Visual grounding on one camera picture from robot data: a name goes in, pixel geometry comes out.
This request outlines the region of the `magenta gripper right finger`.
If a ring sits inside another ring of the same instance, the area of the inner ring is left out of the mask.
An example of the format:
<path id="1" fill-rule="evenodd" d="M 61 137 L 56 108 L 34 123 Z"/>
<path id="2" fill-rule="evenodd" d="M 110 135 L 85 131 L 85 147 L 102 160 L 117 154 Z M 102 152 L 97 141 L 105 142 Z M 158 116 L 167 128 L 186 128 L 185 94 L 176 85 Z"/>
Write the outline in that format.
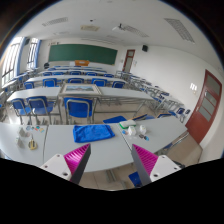
<path id="1" fill-rule="evenodd" d="M 158 160 L 158 156 L 133 144 L 131 154 L 143 186 L 151 183 L 150 174 Z"/>

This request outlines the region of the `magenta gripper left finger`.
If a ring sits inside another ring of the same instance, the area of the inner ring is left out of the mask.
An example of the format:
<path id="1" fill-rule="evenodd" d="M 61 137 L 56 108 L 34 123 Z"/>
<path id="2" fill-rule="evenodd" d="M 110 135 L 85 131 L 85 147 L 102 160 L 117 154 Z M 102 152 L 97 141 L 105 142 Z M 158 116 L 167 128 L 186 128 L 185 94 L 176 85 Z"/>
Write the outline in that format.
<path id="1" fill-rule="evenodd" d="M 70 181 L 74 184 L 79 184 L 87 162 L 91 154 L 91 145 L 85 144 L 64 156 L 64 159 L 71 172 Z"/>

